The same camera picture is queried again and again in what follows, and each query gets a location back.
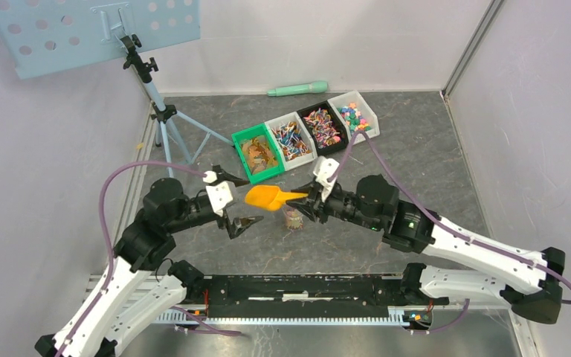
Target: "tripod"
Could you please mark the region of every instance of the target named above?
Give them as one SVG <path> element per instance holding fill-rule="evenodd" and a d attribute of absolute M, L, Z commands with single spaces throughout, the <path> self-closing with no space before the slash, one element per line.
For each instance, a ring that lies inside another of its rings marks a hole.
<path fill-rule="evenodd" d="M 135 67 L 137 74 L 141 78 L 143 86 L 145 87 L 146 92 L 153 103 L 155 114 L 153 114 L 151 117 L 153 120 L 158 121 L 155 144 L 157 147 L 159 147 L 162 142 L 163 149 L 165 151 L 165 160 L 167 162 L 172 162 L 172 154 L 170 152 L 170 138 L 167 131 L 168 128 L 170 129 L 172 139 L 176 142 L 178 148 L 181 150 L 183 156 L 185 157 L 184 164 L 193 164 L 211 135 L 215 136 L 221 141 L 224 141 L 226 144 L 233 146 L 233 142 L 231 140 L 225 138 L 217 132 L 214 132 L 212 129 L 209 129 L 205 125 L 200 124 L 187 115 L 179 112 L 176 110 L 175 106 L 171 104 L 165 105 L 165 102 L 163 101 L 161 94 L 158 93 L 156 86 L 152 82 L 152 76 L 150 75 L 151 71 L 158 71 L 158 66 L 156 65 L 156 61 L 154 61 L 154 58 L 150 57 L 150 63 L 143 62 L 141 56 L 139 56 L 139 53 L 137 52 L 137 48 L 141 47 L 141 41 L 139 41 L 137 35 L 132 35 L 132 37 L 124 36 L 120 39 L 120 41 L 128 53 L 126 56 L 126 62 L 123 64 L 123 69 L 128 69 L 131 65 Z M 178 131 L 178 128 L 174 124 L 174 121 L 170 120 L 170 118 L 174 115 L 179 116 L 181 119 L 207 133 L 193 156 L 187 148 L 187 145 L 185 144 L 181 133 Z M 174 173 L 170 167 L 167 168 L 167 172 L 169 173 L 170 177 L 174 177 Z"/>

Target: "colorful candy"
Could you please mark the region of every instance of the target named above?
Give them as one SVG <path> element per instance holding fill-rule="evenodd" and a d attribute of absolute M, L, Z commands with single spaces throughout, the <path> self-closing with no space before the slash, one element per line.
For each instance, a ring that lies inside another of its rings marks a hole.
<path fill-rule="evenodd" d="M 312 127 L 312 135 L 316 139 L 319 149 L 337 144 L 341 141 L 340 133 L 334 128 L 332 116 L 326 109 L 319 108 L 304 118 Z"/>
<path fill-rule="evenodd" d="M 349 131 L 353 134 L 356 130 L 369 131 L 373 129 L 367 120 L 362 117 L 362 113 L 358 110 L 355 103 L 350 103 L 348 106 L 341 108 L 341 115 L 345 120 L 346 125 L 349 127 Z"/>
<path fill-rule="evenodd" d="M 286 161 L 312 153 L 301 138 L 301 131 L 296 121 L 291 121 L 276 129 L 272 129 L 272 134 L 277 139 L 279 148 L 283 152 L 283 157 L 285 157 Z"/>
<path fill-rule="evenodd" d="M 251 175 L 261 173 L 263 170 L 278 165 L 274 153 L 270 150 L 268 141 L 264 135 L 257 136 L 242 142 L 242 153 L 246 159 Z"/>

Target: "black bin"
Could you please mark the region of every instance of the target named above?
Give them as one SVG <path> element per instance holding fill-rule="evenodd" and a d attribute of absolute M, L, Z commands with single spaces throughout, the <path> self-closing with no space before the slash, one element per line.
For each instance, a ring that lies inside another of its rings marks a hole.
<path fill-rule="evenodd" d="M 309 116 L 310 113 L 318 109 L 321 110 L 325 109 L 327 113 L 332 117 L 332 125 L 334 126 L 334 128 L 336 128 L 338 136 L 341 138 L 341 141 L 339 143 L 329 145 L 328 147 L 324 147 L 322 149 L 318 147 L 318 142 L 316 142 L 316 137 L 314 136 L 312 127 L 308 125 L 305 120 L 305 117 Z M 308 106 L 307 108 L 301 110 L 297 110 L 297 113 L 301 117 L 303 125 L 305 126 L 306 130 L 308 131 L 309 135 L 312 137 L 312 140 L 314 141 L 314 146 L 316 147 L 316 153 L 318 154 L 318 156 L 327 156 L 329 154 L 333 154 L 334 152 L 346 149 L 347 144 L 349 144 L 349 138 L 347 137 L 346 134 L 346 128 L 342 124 L 339 114 L 334 112 L 334 110 L 332 109 L 331 106 L 329 106 L 329 103 L 327 103 L 327 101 L 314 104 L 313 106 Z"/>

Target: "green bin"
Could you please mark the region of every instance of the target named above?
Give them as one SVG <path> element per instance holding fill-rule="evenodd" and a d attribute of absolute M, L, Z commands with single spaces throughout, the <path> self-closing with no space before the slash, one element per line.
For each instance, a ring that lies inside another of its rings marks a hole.
<path fill-rule="evenodd" d="M 270 150 L 274 154 L 274 157 L 277 160 L 278 165 L 276 167 L 272 167 L 270 169 L 263 170 L 261 173 L 257 173 L 256 175 L 251 175 L 251 169 L 248 168 L 246 164 L 246 159 L 244 159 L 244 154 L 242 153 L 242 142 L 246 140 L 250 140 L 257 136 L 264 135 L 268 145 L 270 146 Z M 266 128 L 264 123 L 259 125 L 253 126 L 248 129 L 244 129 L 241 132 L 233 133 L 233 144 L 235 145 L 235 150 L 237 150 L 237 155 L 239 158 L 242 159 L 242 165 L 244 165 L 244 171 L 246 171 L 246 176 L 248 180 L 252 184 L 257 184 L 261 181 L 267 180 L 270 177 L 275 177 L 281 173 L 286 171 L 285 167 L 283 166 L 283 161 L 279 155 L 279 151 L 277 151 L 277 144 L 274 142 L 272 138 L 272 134 Z"/>

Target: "white bin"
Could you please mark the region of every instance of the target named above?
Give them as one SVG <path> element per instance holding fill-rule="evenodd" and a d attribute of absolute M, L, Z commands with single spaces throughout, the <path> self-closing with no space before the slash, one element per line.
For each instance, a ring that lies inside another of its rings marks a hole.
<path fill-rule="evenodd" d="M 380 126 L 378 123 L 378 116 L 375 115 L 373 110 L 367 102 L 364 101 L 364 98 L 360 95 L 358 91 L 350 91 L 349 93 L 341 94 L 337 97 L 333 97 L 327 100 L 329 105 L 336 111 L 336 113 L 341 113 L 341 108 L 344 106 L 348 106 L 350 103 L 355 103 L 355 106 L 358 108 L 360 113 L 362 114 L 362 118 L 367 121 L 371 129 L 367 131 L 367 135 L 370 138 L 374 138 L 380 135 Z M 343 121 L 344 126 L 346 127 L 347 135 L 349 136 L 349 141 L 351 141 L 352 133 L 349 130 L 349 126 L 346 125 L 342 115 L 339 115 L 339 118 Z M 364 136 L 358 136 L 355 139 L 354 145 L 361 143 L 364 141 Z"/>
<path fill-rule="evenodd" d="M 314 147 L 314 141 L 312 140 L 312 137 L 309 136 L 309 133 L 307 132 L 307 130 L 305 129 L 305 126 L 303 125 L 303 121 L 301 120 L 301 118 L 299 118 L 299 115 L 296 112 L 292 112 L 292 113 L 283 115 L 281 117 L 278 117 L 278 118 L 275 118 L 272 120 L 268 120 L 264 124 L 268 127 L 268 131 L 272 134 L 272 129 L 277 129 L 282 125 L 290 123 L 291 121 L 297 122 L 297 125 L 299 126 L 299 130 L 301 133 L 301 138 L 303 139 L 303 142 L 307 145 L 307 147 L 310 149 L 311 152 L 309 154 L 305 154 L 305 155 L 300 156 L 298 158 L 293 158 L 290 161 L 286 161 L 286 157 L 283 155 L 283 151 L 281 150 L 281 146 L 279 145 L 279 142 L 274 137 L 274 135 L 272 135 L 271 137 L 274 140 L 274 143 L 278 148 L 277 151 L 279 151 L 279 155 L 281 156 L 281 161 L 283 162 L 283 166 L 285 167 L 285 171 L 292 170 L 295 167 L 299 167 L 299 166 L 304 165 L 304 164 L 308 164 L 316 158 L 316 148 Z"/>

